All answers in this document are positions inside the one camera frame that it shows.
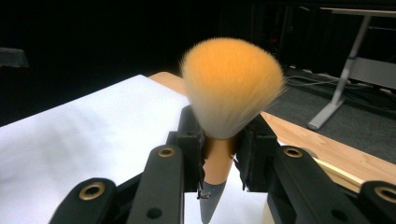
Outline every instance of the gray carpet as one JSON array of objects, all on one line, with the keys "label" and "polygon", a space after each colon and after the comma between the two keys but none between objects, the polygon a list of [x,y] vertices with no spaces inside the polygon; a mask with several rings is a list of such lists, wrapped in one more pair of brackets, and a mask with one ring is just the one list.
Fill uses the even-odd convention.
[{"label": "gray carpet", "polygon": [[[289,70],[287,75],[315,77],[312,74],[294,69]],[[294,84],[304,85],[306,83],[294,78],[290,78],[289,81]],[[266,112],[306,127],[307,123],[330,102],[334,90],[334,85],[303,87],[288,85],[287,90],[266,109]],[[359,95],[351,95],[348,92],[346,92],[346,95],[349,95],[349,97],[346,97],[344,104],[317,133],[382,160],[396,163],[396,111],[379,109],[356,102],[354,99],[359,98]],[[379,102],[380,104],[384,101],[386,103],[388,100],[381,97],[369,97],[369,101]]]}]

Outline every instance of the metal grommet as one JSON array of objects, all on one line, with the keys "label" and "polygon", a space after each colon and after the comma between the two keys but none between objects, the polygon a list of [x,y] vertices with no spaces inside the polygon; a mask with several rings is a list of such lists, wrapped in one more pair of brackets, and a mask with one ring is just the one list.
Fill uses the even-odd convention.
[{"label": "metal grommet", "polygon": [[158,151],[158,155],[161,157],[170,157],[175,155],[175,150],[170,147],[162,148]]},{"label": "metal grommet", "polygon": [[300,150],[296,149],[296,148],[290,148],[290,147],[289,148],[285,148],[283,150],[283,152],[286,155],[288,155],[290,157],[293,157],[293,158],[300,158],[300,157],[303,156],[303,153]]},{"label": "metal grommet", "polygon": [[380,186],[374,188],[374,192],[383,200],[386,200],[390,203],[396,203],[396,189]]},{"label": "metal grommet", "polygon": [[84,201],[93,200],[99,196],[101,196],[105,192],[105,184],[102,182],[93,182],[87,186],[85,186],[79,192],[79,198]]}]

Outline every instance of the wooden tabletop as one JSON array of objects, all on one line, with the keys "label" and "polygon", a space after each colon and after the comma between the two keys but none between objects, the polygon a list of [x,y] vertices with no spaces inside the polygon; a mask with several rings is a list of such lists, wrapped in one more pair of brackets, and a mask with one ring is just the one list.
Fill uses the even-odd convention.
[{"label": "wooden tabletop", "polygon": [[[181,77],[161,72],[149,78],[173,91],[187,95]],[[316,154],[316,161],[334,182],[357,192],[361,184],[368,180],[382,180],[396,185],[395,164],[265,112],[262,112],[262,116],[279,141]]]}]

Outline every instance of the brush bristles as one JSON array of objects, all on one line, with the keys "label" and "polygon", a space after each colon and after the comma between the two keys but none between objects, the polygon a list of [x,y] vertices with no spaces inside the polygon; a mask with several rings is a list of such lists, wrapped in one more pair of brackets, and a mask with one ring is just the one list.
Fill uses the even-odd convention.
[{"label": "brush bristles", "polygon": [[283,89],[273,56],[239,39],[201,42],[186,53],[181,72],[195,116],[218,139],[236,135]]}]

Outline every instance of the makeup brush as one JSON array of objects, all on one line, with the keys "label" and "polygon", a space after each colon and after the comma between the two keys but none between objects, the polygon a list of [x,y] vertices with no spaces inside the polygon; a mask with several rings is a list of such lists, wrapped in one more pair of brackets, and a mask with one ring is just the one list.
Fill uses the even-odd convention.
[{"label": "makeup brush", "polygon": [[238,133],[280,94],[283,75],[268,52],[233,38],[190,49],[181,73],[195,117],[205,132],[201,220],[213,216],[233,164]]}]

